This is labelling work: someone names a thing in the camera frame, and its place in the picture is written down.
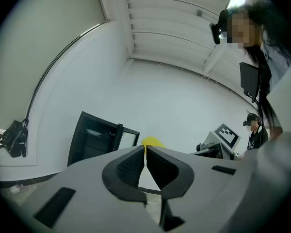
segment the vr headset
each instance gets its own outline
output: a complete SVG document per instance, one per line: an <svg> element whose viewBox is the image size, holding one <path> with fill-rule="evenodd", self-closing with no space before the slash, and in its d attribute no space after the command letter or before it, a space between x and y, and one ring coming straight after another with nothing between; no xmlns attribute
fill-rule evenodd
<svg viewBox="0 0 291 233"><path fill-rule="evenodd" d="M260 118L254 113L250 113L247 116L247 119L242 123L242 125L243 126L251 126L251 121L254 121L255 119L258 120L259 125L262 125Z"/></svg>
<svg viewBox="0 0 291 233"><path fill-rule="evenodd" d="M210 24L210 29L212 32L213 41L215 44L220 44L220 35L223 35L227 38L227 43L232 43L232 37L227 36L227 17L229 14L229 10L225 9L221 11L219 16L219 21L217 24Z"/></svg>

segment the long black hair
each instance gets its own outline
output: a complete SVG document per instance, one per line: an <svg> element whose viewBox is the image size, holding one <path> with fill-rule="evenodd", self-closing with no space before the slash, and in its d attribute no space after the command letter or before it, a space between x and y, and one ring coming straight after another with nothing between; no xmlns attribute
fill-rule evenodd
<svg viewBox="0 0 291 233"><path fill-rule="evenodd" d="M227 25L227 19L231 19L232 14L247 13L249 18L259 25L263 32L266 31L267 39L263 42L276 49L282 56L291 61L291 28L282 13L269 1L256 1L253 4L244 4L239 7L231 7L221 12L219 23ZM259 107L258 113L263 118L263 112L270 125L274 124L274 111L266 99L269 93L269 80L271 73L264 54L260 46L254 45L244 47L252 63L261 68L260 88L259 88Z"/></svg>

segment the yellow object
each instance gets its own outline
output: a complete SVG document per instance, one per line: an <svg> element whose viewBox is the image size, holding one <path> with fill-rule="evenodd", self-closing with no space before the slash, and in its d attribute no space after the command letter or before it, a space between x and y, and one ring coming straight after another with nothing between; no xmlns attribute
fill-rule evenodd
<svg viewBox="0 0 291 233"><path fill-rule="evenodd" d="M145 147L145 155L146 155L146 146L147 145L165 148L164 144L154 136L148 136L147 138L143 139L141 141L141 144L144 145L144 147Z"/></svg>

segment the white machine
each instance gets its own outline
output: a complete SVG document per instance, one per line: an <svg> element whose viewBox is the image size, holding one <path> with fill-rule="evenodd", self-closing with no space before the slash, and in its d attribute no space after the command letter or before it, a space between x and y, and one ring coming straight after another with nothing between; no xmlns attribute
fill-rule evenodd
<svg viewBox="0 0 291 233"><path fill-rule="evenodd" d="M234 160L234 150L240 138L235 131L223 123L214 131L210 131L206 140L197 145L197 152L192 154Z"/></svg>

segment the black slot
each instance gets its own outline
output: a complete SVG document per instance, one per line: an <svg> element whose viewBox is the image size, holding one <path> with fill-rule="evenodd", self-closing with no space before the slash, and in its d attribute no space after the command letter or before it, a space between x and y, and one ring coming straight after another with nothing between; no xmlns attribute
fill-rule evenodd
<svg viewBox="0 0 291 233"><path fill-rule="evenodd" d="M45 226L52 228L75 192L70 188L60 188L33 217Z"/></svg>
<svg viewBox="0 0 291 233"><path fill-rule="evenodd" d="M236 169L232 169L232 168L228 168L228 167L224 167L224 166L213 166L212 170L216 170L222 173L227 173L230 175L234 175L234 173L236 172Z"/></svg>
<svg viewBox="0 0 291 233"><path fill-rule="evenodd" d="M160 219L160 224L159 226L164 230L164 231L170 231L173 230L174 228L182 225L185 223L185 221L178 217L178 216L173 216L170 208L168 201L163 200L162 201L162 213L161 213L161 219Z"/></svg>

